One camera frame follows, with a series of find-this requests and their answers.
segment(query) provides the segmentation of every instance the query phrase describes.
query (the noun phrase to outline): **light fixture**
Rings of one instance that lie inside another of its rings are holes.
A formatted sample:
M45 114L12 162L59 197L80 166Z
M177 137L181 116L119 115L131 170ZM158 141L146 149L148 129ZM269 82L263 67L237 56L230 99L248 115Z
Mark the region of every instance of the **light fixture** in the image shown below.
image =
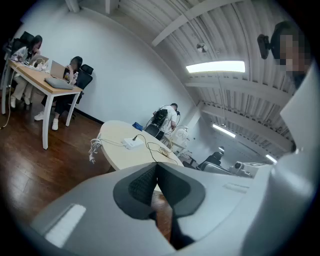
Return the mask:
M274 159L271 155L267 154L265 156L266 158L270 159L272 162L274 162L275 164L278 163L278 161L276 159Z
M232 138L235 138L236 137L236 135L235 134L233 134L232 132L230 132L230 131L228 131L228 130L226 130L226 129L223 129L223 128L221 128L220 126L218 126L218 125L213 125L213 128L215 128L215 129L217 129L217 130L219 130L219 131L221 131L221 132L223 132L223 133L225 133L225 134L228 134L229 136L231 136Z
M186 66L189 73L196 72L245 72L245 63L242 60L226 60L226 61L212 61L195 65Z

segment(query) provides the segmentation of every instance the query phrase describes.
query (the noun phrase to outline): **power strip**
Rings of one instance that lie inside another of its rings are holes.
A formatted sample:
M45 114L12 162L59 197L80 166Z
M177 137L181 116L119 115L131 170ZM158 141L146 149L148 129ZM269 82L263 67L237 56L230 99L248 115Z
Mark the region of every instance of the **power strip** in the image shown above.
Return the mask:
M144 144L144 142L139 139L136 138L135 140L133 140L134 138L125 138L122 143L123 145L128 149L128 150L133 150L135 148L138 148L140 146L142 146Z

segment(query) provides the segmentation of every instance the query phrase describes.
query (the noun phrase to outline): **white sneaker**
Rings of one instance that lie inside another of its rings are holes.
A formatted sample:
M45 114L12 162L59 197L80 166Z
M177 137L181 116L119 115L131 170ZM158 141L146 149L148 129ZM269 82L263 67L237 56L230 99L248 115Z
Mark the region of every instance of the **white sneaker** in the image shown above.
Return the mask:
M16 97L11 95L10 97L10 106L11 108L15 109L16 108Z
M30 99L23 97L25 104L30 105Z
M35 117L34 117L34 120L36 121L40 121L40 120L43 120L45 118L45 113L43 111L41 111L39 114L37 114Z
M58 130L58 122L59 120L58 119L53 119L53 124L52 124L52 130L56 131Z

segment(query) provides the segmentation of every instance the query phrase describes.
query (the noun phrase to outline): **round table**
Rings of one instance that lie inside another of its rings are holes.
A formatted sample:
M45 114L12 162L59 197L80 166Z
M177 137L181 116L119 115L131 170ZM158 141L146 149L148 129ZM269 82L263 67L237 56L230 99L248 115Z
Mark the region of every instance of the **round table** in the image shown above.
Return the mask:
M151 150L159 150L159 147L162 147L165 148L168 152L171 151L163 143L161 143L159 140L157 140L149 133L137 130L131 124L126 122L116 120L107 121L102 125L100 133L101 139L107 139L117 143L121 143L124 139L134 138L136 135L141 134L145 137L147 143L152 142L158 144L156 145L149 143L148 145ZM138 138L145 142L142 136L138 136ZM127 149L124 146L112 142L102 140L101 143L101 148L104 156L116 171L131 166L152 163L154 162L153 158L157 162L171 163L175 165L178 164L179 166L183 166L178 157L172 152L168 155L169 158L171 158L169 159L168 157L160 154L159 152L151 151L153 155L152 158L149 149L147 149L146 147L146 144L143 144L134 149Z

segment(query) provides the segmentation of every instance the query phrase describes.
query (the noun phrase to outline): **blue object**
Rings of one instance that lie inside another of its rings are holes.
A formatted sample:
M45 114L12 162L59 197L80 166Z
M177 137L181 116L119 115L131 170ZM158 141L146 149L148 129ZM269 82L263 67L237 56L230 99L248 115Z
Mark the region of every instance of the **blue object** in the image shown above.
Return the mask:
M138 129L139 131L142 131L144 128L142 125L138 124L137 122L135 122L132 126L136 129Z

